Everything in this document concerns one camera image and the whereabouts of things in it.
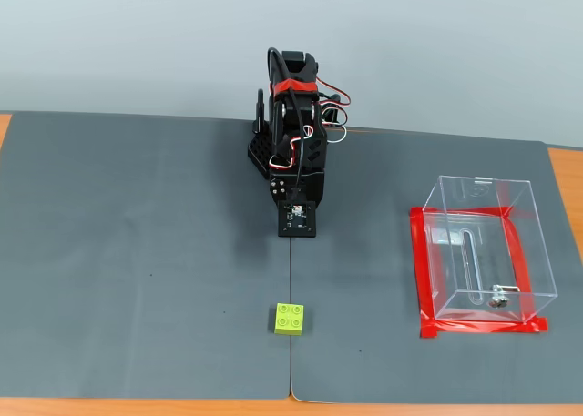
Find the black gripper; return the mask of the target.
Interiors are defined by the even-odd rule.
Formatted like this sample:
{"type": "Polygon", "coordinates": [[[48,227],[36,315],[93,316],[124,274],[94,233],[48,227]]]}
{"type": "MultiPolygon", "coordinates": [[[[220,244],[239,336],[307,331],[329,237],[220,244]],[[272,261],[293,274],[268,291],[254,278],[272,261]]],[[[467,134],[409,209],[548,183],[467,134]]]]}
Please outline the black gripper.
{"type": "Polygon", "coordinates": [[[279,201],[313,202],[318,207],[323,198],[324,172],[302,173],[277,171],[268,178],[270,194],[275,203],[279,201]]]}

